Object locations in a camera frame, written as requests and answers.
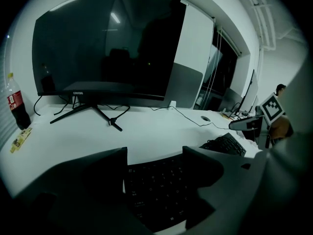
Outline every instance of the red bottle label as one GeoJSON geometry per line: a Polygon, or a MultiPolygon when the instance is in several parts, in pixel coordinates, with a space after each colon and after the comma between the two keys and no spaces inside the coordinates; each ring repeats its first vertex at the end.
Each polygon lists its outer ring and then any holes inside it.
{"type": "Polygon", "coordinates": [[[21,91],[18,91],[14,93],[13,95],[8,96],[8,102],[9,102],[11,111],[18,108],[21,104],[23,104],[21,91]]]}

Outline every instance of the monitor screen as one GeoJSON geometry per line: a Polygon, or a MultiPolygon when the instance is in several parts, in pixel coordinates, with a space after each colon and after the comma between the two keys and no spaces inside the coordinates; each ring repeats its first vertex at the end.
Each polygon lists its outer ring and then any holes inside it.
{"type": "Polygon", "coordinates": [[[165,96],[186,5],[180,0],[69,0],[37,19],[38,95],[165,96]]]}

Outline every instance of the black keyboard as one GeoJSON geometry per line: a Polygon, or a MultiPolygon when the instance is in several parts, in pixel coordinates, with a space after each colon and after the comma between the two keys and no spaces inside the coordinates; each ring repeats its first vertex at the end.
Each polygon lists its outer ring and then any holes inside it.
{"type": "Polygon", "coordinates": [[[152,232],[186,220],[182,154],[129,165],[124,182],[131,211],[152,232]]]}
{"type": "Polygon", "coordinates": [[[238,141],[230,134],[218,137],[215,140],[209,140],[200,148],[206,150],[217,151],[221,153],[244,156],[246,150],[238,143],[238,141]]]}

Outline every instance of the ceiling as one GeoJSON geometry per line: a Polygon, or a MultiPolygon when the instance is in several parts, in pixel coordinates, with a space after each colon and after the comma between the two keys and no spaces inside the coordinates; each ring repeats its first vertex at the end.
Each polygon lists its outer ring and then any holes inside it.
{"type": "MultiPolygon", "coordinates": [[[[293,16],[290,14],[289,10],[284,6],[284,4],[280,0],[266,0],[266,4],[264,3],[264,0],[263,2],[262,0],[257,0],[257,1],[258,1],[257,5],[261,5],[259,8],[261,9],[265,18],[271,46],[274,45],[274,42],[272,39],[273,36],[275,37],[276,40],[288,38],[288,39],[297,41],[299,43],[304,43],[304,44],[306,43],[306,40],[299,26],[294,20],[293,16]],[[270,21],[266,13],[266,7],[269,8],[272,14],[273,26],[274,26],[273,30],[270,27],[270,21]]],[[[240,2],[246,9],[251,21],[253,22],[254,28],[260,38],[260,42],[266,45],[264,29],[262,25],[261,27],[259,26],[256,13],[254,11],[254,6],[251,4],[251,1],[240,0],[240,2]]]]}

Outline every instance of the monitor base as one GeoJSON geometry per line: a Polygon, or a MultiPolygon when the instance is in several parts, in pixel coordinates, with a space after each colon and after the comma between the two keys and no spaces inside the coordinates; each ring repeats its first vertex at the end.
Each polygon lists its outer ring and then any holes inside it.
{"type": "MultiPolygon", "coordinates": [[[[63,118],[66,118],[66,117],[68,117],[68,116],[70,116],[70,115],[73,115],[73,114],[75,114],[75,113],[77,113],[77,112],[86,110],[86,109],[88,109],[88,108],[90,108],[90,107],[93,108],[96,112],[98,112],[98,113],[100,114],[100,116],[102,116],[107,122],[110,122],[110,121],[111,121],[110,118],[108,118],[108,116],[105,115],[105,114],[98,108],[98,106],[97,106],[96,104],[95,104],[95,105],[93,105],[93,104],[84,104],[84,105],[78,106],[78,107],[74,108],[72,111],[67,112],[67,113],[65,113],[64,115],[62,115],[62,116],[60,116],[60,117],[58,117],[58,118],[52,120],[52,121],[50,122],[50,124],[53,124],[53,123],[55,123],[55,122],[57,122],[57,121],[59,121],[59,120],[61,120],[61,119],[63,119],[63,118]]],[[[116,129],[118,129],[119,131],[123,131],[123,129],[122,129],[121,127],[119,127],[116,123],[113,123],[113,124],[111,124],[111,125],[114,126],[116,129]]]]}

